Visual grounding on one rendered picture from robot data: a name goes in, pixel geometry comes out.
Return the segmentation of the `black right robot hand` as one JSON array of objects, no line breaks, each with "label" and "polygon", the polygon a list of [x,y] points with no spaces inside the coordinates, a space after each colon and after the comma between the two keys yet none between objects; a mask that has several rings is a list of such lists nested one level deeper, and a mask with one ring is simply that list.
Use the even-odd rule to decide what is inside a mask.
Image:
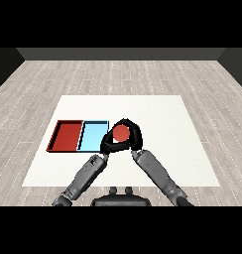
[{"label": "black right robot hand", "polygon": [[129,128],[129,144],[132,151],[139,151],[143,147],[143,137],[140,127],[129,119],[125,119],[123,124]]}]

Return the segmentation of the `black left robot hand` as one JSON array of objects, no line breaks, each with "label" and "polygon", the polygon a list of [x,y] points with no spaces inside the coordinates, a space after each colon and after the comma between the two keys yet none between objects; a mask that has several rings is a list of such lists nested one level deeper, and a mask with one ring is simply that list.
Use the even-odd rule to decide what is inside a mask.
[{"label": "black left robot hand", "polygon": [[102,138],[101,144],[100,144],[100,153],[104,155],[109,155],[110,153],[116,153],[120,151],[127,150],[129,148],[129,138],[125,142],[116,142],[113,139],[113,129],[117,125],[124,125],[125,119],[121,119],[118,121],[110,131],[108,131]]}]

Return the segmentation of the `small red can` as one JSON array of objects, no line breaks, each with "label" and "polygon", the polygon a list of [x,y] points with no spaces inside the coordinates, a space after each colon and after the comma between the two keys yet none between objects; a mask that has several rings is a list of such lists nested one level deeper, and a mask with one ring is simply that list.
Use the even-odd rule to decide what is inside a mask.
[{"label": "small red can", "polygon": [[113,139],[116,142],[125,142],[130,136],[129,128],[125,125],[117,125],[113,129]]}]

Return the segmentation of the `light blue shallow open box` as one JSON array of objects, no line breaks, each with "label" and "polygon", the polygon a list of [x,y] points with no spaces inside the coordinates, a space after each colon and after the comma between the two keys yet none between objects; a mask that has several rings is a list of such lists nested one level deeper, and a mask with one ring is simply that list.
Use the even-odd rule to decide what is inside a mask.
[{"label": "light blue shallow open box", "polygon": [[76,151],[78,153],[99,153],[102,138],[108,129],[107,120],[85,120],[79,134]]}]

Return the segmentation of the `red shallow open box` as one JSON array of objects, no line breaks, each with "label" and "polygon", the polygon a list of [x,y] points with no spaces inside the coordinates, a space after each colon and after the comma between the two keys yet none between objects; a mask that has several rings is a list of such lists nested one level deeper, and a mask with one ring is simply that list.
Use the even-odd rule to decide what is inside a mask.
[{"label": "red shallow open box", "polygon": [[47,152],[76,153],[82,120],[59,120],[56,124]]}]

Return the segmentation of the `dark grey robot body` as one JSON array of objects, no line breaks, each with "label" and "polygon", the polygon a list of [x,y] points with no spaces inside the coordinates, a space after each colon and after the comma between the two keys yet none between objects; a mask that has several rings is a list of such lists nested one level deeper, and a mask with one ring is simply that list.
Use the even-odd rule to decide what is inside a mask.
[{"label": "dark grey robot body", "polygon": [[109,194],[95,198],[91,206],[151,206],[147,198],[133,194],[131,187],[125,188],[124,194],[118,194],[116,187],[109,189]]}]

